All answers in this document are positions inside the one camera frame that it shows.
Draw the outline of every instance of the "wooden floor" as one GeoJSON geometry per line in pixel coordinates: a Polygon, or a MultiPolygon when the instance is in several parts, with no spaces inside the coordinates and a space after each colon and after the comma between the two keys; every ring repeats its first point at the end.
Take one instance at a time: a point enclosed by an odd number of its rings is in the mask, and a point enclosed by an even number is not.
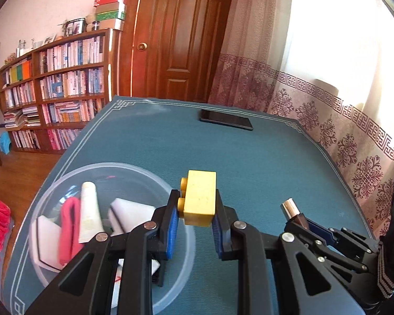
{"type": "Polygon", "coordinates": [[[59,158],[59,155],[15,151],[11,151],[8,155],[2,154],[0,200],[10,207],[12,218],[15,220],[15,227],[4,258],[3,277],[26,211],[59,158]]]}

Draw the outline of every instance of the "transparent plastic bowl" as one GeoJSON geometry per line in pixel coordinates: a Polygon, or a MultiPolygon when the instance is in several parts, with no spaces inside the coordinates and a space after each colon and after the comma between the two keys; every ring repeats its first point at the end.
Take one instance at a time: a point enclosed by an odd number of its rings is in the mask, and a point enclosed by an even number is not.
{"type": "MultiPolygon", "coordinates": [[[[124,163],[105,162],[85,166],[64,175],[53,183],[43,194],[34,209],[31,219],[46,216],[60,225],[60,209],[64,201],[71,196],[80,198],[81,185],[85,181],[93,182],[97,187],[98,204],[104,229],[110,231],[108,209],[115,198],[126,199],[157,207],[168,202],[171,187],[149,171],[124,163]]],[[[44,286],[57,276],[57,273],[35,264],[30,258],[37,276],[44,286]]],[[[153,313],[166,308],[181,292],[187,282],[195,256],[195,236],[192,226],[185,226],[179,220],[175,253],[168,261],[165,270],[164,285],[152,286],[153,313]]]]}

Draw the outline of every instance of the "stack of books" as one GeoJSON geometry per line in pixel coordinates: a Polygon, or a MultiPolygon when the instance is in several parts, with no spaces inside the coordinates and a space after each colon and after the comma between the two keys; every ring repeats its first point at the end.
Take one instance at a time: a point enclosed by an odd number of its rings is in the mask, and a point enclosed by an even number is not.
{"type": "Polygon", "coordinates": [[[99,28],[123,30],[126,19],[126,0],[95,0],[96,20],[99,28]]]}
{"type": "Polygon", "coordinates": [[[90,121],[102,109],[103,100],[70,101],[43,104],[45,123],[90,121]]]}
{"type": "Polygon", "coordinates": [[[32,81],[4,90],[8,108],[35,102],[34,83],[32,81]]]}
{"type": "Polygon", "coordinates": [[[38,108],[36,106],[22,109],[22,113],[26,117],[28,127],[38,127],[41,125],[39,121],[38,108]]]}
{"type": "Polygon", "coordinates": [[[104,59],[104,35],[73,41],[39,53],[40,73],[77,65],[95,64],[104,59]]]}
{"type": "Polygon", "coordinates": [[[33,130],[11,131],[18,148],[41,149],[37,134],[33,130]]]}
{"type": "Polygon", "coordinates": [[[4,127],[14,128],[26,122],[26,117],[22,114],[22,110],[15,112],[6,112],[4,115],[4,127]]]}
{"type": "Polygon", "coordinates": [[[24,59],[6,70],[3,73],[3,81],[6,84],[5,86],[30,78],[32,76],[30,62],[30,59],[24,59]]]}
{"type": "Polygon", "coordinates": [[[42,99],[104,92],[104,69],[71,71],[45,77],[39,82],[42,99]]]}
{"type": "Polygon", "coordinates": [[[67,149],[80,134],[80,129],[48,129],[51,146],[55,150],[67,149]]]}

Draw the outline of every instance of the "door panel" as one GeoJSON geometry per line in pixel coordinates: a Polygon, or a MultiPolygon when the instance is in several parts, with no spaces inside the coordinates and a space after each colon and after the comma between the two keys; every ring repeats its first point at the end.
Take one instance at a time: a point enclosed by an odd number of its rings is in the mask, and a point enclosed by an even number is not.
{"type": "Polygon", "coordinates": [[[131,53],[132,95],[206,102],[230,2],[140,0],[131,53]],[[141,43],[147,44],[143,51],[138,50],[141,43]]]}

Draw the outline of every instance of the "teal tablecloth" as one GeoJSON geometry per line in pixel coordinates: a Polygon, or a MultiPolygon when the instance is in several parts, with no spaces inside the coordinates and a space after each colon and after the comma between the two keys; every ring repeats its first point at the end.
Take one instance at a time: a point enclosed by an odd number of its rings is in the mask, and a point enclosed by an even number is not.
{"type": "MultiPolygon", "coordinates": [[[[370,235],[332,160],[297,121],[236,108],[115,96],[58,161],[25,217],[4,281],[4,302],[12,314],[23,314],[43,289],[28,254],[34,205],[64,174],[97,162],[142,167],[173,188],[179,188],[189,169],[216,171],[224,204],[274,235],[285,224],[280,203],[290,197],[319,224],[370,235]],[[200,122],[202,107],[246,116],[254,130],[200,122]]],[[[237,264],[217,259],[211,230],[195,228],[195,233],[191,276],[161,314],[235,314],[237,264]]]]}

